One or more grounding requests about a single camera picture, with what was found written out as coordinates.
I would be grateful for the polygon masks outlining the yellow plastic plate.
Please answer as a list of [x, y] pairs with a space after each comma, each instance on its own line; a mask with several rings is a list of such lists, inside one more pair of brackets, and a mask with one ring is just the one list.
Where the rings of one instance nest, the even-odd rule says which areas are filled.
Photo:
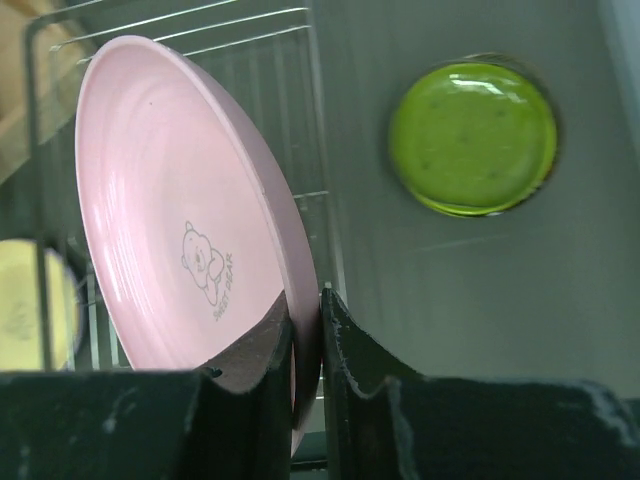
[[[53, 249], [45, 252], [52, 365], [73, 365], [84, 313], [79, 285], [71, 268]], [[41, 320], [36, 243], [1, 242], [1, 369], [41, 370]]]

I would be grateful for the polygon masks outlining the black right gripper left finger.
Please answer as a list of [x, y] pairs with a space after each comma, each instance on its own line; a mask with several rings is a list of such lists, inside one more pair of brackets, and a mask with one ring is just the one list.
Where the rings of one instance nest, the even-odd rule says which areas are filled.
[[249, 332], [184, 371], [1, 378], [5, 479], [285, 479], [293, 328], [278, 297]]

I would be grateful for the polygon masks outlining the pink plastic plate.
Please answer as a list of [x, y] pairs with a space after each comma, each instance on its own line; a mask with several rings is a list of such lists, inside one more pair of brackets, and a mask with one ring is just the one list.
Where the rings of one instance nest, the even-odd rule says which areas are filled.
[[91, 260], [130, 365], [198, 367], [284, 297], [299, 444], [319, 379], [319, 288], [296, 202], [248, 115], [183, 55], [120, 36], [84, 74], [75, 164]]

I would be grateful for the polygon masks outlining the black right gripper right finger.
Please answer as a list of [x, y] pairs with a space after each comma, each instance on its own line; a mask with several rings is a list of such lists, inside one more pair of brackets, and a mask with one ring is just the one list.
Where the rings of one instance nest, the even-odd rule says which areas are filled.
[[423, 375], [321, 295], [333, 479], [635, 479], [639, 426], [585, 380]]

